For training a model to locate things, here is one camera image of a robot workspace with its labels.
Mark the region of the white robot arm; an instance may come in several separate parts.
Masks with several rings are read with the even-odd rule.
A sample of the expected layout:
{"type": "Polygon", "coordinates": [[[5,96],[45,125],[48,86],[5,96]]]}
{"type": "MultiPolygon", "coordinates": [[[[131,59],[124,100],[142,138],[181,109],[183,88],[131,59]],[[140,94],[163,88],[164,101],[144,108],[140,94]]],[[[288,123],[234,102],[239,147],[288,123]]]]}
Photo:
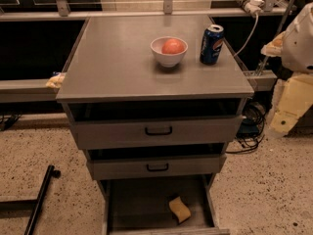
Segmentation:
{"type": "Polygon", "coordinates": [[[292,72],[274,87],[268,133],[287,135],[313,106],[313,3],[306,4],[285,31],[261,49],[262,54],[280,57],[292,72]]]}

